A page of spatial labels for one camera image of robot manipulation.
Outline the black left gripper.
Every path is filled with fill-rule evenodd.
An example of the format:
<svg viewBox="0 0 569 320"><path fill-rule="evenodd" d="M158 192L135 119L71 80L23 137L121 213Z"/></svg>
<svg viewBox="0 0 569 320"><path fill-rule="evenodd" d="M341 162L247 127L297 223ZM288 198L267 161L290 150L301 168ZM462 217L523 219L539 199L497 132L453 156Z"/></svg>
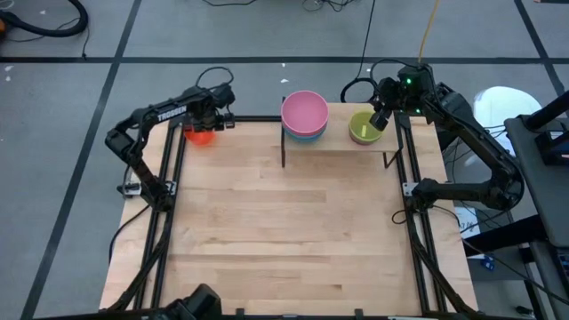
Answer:
<svg viewBox="0 0 569 320"><path fill-rule="evenodd" d="M225 130L236 126L235 115L229 106L235 101L235 94L229 84L212 89L193 86L186 90L189 123L192 130Z"/></svg>

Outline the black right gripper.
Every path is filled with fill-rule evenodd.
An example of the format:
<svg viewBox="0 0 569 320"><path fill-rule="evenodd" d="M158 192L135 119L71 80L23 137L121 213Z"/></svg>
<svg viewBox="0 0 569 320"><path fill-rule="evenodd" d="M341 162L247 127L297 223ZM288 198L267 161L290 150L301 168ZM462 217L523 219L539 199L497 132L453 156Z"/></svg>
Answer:
<svg viewBox="0 0 569 320"><path fill-rule="evenodd" d="M427 98L434 87L432 68L427 64L405 65L397 72L397 79L386 77L376 87L380 102L386 108L401 111L421 111L422 100ZM383 132L392 115L391 109L376 109L369 123Z"/></svg>

